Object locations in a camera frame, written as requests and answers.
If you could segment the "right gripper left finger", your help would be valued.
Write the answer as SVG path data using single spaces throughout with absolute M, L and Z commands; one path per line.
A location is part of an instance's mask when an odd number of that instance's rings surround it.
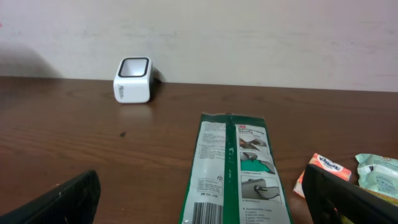
M 33 201 L 1 216 L 1 223 L 92 224 L 101 195 L 97 172 L 84 171 Z

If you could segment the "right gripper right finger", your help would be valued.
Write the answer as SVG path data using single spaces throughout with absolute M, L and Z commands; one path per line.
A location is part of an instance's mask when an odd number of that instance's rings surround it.
M 302 188 L 314 223 L 397 224 L 397 206 L 320 167 L 305 168 Z

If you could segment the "orange juice carton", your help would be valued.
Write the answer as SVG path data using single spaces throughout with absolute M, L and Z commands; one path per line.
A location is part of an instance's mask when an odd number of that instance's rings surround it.
M 349 181 L 351 178 L 352 172 L 349 169 L 347 169 L 347 168 L 345 168 L 345 167 L 343 167 L 343 166 L 341 166 L 341 165 L 339 165 L 339 164 L 337 164 L 337 163 L 335 163 L 317 153 L 314 153 L 314 155 L 312 156 L 312 158 L 310 159 L 310 161 L 308 163 L 316 165 L 316 166 L 320 167 L 321 169 L 326 170 L 345 181 Z M 299 176 L 299 178 L 297 179 L 297 181 L 293 187 L 293 191 L 303 198 L 305 197 L 303 188 L 302 188 L 304 173 L 305 173 L 304 171 L 301 173 L 301 175 Z

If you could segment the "light green tissue pack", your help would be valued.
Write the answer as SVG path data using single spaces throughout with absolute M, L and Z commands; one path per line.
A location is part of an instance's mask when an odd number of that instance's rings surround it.
M 367 190 L 397 199 L 397 159 L 357 154 L 358 184 Z

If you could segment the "green white snack bag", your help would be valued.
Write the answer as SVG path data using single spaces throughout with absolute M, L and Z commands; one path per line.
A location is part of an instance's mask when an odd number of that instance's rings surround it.
M 201 115 L 179 222 L 293 222 L 263 118 Z

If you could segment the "green juice carton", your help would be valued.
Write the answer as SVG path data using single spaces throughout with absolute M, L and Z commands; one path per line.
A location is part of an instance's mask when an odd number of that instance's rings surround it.
M 393 198 L 393 197 L 390 197 L 390 196 L 387 196 L 387 195 L 384 195 L 384 194 L 380 194 L 378 192 L 375 192 L 375 191 L 372 191 L 372 190 L 369 190 L 369 189 L 365 189 L 363 187 L 362 187 L 362 189 L 367 191 L 367 192 L 369 192 L 370 194 L 373 194 L 373 195 L 377 196 L 378 198 L 383 199 L 384 201 L 387 201 L 387 202 L 389 202 L 389 203 L 391 203 L 391 204 L 393 204 L 395 206 L 398 206 L 398 199 L 396 199 L 396 198 Z

